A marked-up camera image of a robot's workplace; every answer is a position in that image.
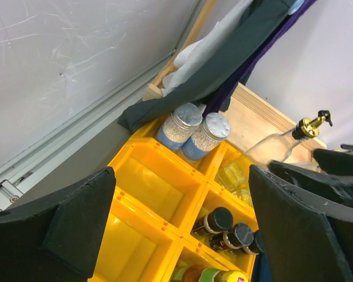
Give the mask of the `white salt canister front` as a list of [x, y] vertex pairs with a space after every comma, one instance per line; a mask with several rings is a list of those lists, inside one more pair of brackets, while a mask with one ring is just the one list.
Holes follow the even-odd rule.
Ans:
[[155, 139], [177, 152], [202, 123], [202, 113], [193, 103], [176, 108], [159, 128]]

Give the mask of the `sauce bottle yellow cap back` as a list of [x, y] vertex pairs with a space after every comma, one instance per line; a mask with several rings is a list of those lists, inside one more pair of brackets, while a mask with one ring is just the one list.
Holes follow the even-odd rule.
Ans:
[[247, 276], [240, 270], [219, 271], [213, 278], [213, 282], [249, 282]]

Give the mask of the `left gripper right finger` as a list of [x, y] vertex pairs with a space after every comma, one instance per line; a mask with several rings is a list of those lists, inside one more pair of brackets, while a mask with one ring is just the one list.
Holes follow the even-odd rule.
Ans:
[[274, 281], [353, 281], [353, 208], [256, 165], [249, 187]]

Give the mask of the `black cap spice jar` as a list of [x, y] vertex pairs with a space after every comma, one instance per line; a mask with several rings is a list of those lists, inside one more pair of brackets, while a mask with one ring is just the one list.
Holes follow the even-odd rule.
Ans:
[[261, 237], [259, 230], [257, 230], [254, 233], [254, 238], [253, 238], [252, 243], [249, 246], [246, 246], [243, 248], [243, 252], [246, 254], [253, 254], [253, 255], [265, 253], [264, 242], [262, 240], [262, 237]]
[[225, 207], [217, 207], [208, 214], [197, 218], [191, 233], [195, 237], [207, 237], [229, 230], [234, 222], [232, 213]]
[[229, 230], [213, 235], [208, 245], [213, 251], [233, 251], [248, 247], [254, 240], [254, 233], [246, 223], [237, 223]]

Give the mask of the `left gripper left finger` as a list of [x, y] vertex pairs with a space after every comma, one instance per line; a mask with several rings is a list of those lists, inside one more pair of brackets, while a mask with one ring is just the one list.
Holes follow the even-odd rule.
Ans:
[[0, 211], [0, 281], [87, 281], [116, 185], [106, 167], [68, 187]]

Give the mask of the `sauce bottle yellow cap front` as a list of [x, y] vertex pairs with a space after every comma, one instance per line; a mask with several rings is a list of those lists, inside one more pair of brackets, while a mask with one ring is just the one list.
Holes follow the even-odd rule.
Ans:
[[214, 281], [221, 270], [205, 267], [203, 265], [176, 267], [171, 275], [170, 281]]

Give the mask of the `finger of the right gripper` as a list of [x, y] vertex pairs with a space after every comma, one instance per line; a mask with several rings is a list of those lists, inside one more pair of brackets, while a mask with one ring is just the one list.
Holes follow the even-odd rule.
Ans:
[[353, 208], [353, 153], [315, 149], [322, 173], [273, 160], [268, 170], [287, 182], [330, 201]]

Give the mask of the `white salt canister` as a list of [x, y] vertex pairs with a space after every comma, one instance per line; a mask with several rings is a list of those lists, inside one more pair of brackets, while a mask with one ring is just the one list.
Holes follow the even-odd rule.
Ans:
[[196, 162], [225, 140], [231, 132], [228, 119], [220, 113], [209, 113], [199, 128], [181, 147], [184, 158]]
[[202, 123], [202, 113], [193, 103], [176, 108], [159, 128], [155, 139], [177, 152]]

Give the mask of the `white salt canister back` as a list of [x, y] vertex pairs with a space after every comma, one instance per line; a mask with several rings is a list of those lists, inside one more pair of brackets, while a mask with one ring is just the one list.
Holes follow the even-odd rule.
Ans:
[[225, 140], [231, 132], [228, 119], [220, 113], [209, 113], [199, 128], [181, 147], [184, 158], [196, 162]]

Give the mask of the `sauce bottle yellow cap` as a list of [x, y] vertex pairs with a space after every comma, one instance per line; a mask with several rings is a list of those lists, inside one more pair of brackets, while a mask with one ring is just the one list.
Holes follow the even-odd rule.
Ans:
[[221, 270], [205, 267], [203, 265], [176, 267], [171, 275], [170, 281], [214, 281]]
[[219, 271], [213, 278], [213, 282], [249, 282], [247, 276], [240, 270]]

